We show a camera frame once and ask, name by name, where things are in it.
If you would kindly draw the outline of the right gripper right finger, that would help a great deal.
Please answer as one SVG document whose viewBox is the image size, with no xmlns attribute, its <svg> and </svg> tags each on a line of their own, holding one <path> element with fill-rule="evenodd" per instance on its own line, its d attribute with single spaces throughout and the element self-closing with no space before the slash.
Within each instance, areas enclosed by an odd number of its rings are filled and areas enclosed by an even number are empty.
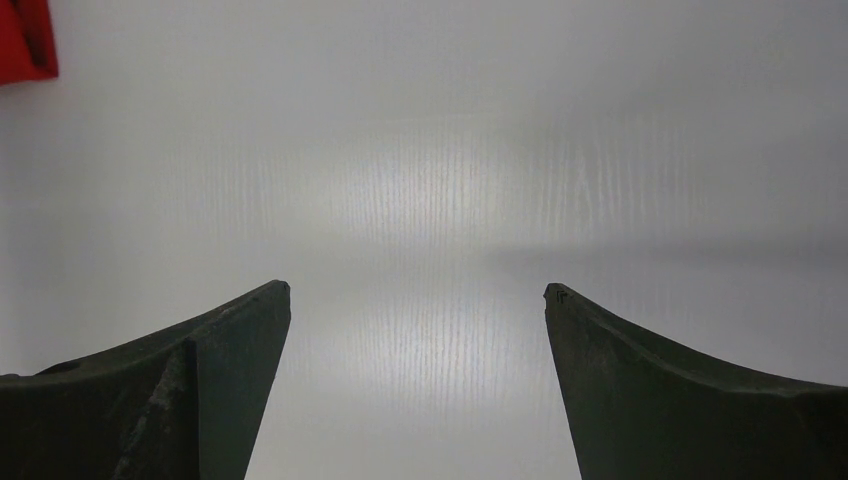
<svg viewBox="0 0 848 480">
<path fill-rule="evenodd" d="M 742 367 L 571 288 L 545 320 L 585 479 L 843 479 L 847 391 Z"/>
</svg>

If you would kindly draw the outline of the red t shirt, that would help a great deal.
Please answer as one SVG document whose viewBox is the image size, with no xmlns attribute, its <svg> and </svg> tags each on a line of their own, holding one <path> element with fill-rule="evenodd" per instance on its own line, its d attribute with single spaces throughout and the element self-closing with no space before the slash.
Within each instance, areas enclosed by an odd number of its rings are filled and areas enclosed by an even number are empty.
<svg viewBox="0 0 848 480">
<path fill-rule="evenodd" d="M 1 85 L 58 76 L 48 1 L 1 0 Z"/>
</svg>

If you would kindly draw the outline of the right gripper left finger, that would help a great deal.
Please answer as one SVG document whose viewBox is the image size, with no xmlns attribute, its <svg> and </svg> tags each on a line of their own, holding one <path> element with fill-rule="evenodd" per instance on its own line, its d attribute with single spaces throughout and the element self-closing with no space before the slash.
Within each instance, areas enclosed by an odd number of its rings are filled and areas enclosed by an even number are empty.
<svg viewBox="0 0 848 480">
<path fill-rule="evenodd" d="M 5 479 L 242 479 L 285 345 L 271 281 L 111 349 L 1 379 Z"/>
</svg>

